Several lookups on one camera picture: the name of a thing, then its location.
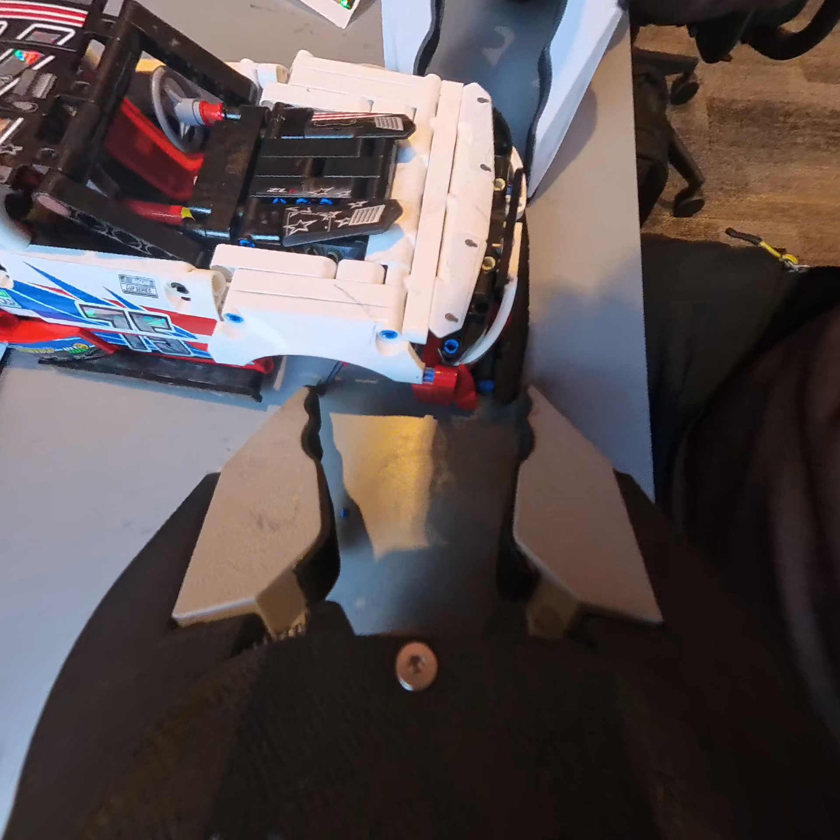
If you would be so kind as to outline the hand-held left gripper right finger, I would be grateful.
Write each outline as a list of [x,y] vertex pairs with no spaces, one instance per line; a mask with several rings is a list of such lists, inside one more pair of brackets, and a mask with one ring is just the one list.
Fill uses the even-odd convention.
[[611,461],[534,386],[518,468],[513,543],[537,575],[528,631],[558,639],[589,616],[658,627],[654,588]]

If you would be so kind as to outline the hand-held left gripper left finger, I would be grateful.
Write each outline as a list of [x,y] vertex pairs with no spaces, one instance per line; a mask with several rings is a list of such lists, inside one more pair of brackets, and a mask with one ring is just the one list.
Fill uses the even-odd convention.
[[172,610],[179,627],[254,616],[284,637],[330,594],[340,548],[320,431],[319,394],[304,386],[221,469]]

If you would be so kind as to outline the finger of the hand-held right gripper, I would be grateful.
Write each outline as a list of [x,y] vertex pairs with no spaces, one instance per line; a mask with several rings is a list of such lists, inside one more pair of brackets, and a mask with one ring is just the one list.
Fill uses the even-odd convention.
[[445,1],[381,1],[385,68],[423,77],[437,50]]
[[558,2],[539,49],[538,103],[525,152],[534,198],[571,126],[595,71],[625,16],[625,2]]

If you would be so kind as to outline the white brick race car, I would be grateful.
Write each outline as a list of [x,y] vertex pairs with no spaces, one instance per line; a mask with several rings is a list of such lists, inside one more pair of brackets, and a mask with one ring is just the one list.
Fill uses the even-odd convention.
[[2,351],[257,401],[292,356],[493,395],[527,181],[490,93],[225,62],[107,5],[2,2]]

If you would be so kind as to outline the holographic sticker sheet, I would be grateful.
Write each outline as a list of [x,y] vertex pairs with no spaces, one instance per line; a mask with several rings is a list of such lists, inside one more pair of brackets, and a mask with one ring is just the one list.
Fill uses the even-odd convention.
[[379,1],[295,1],[318,15],[341,32],[360,27],[382,27],[381,2]]

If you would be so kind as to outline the person's brown garment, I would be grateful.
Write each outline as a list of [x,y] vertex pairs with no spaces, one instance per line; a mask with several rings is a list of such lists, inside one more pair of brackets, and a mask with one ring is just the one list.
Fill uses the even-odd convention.
[[838,757],[839,268],[644,236],[657,493],[769,622]]

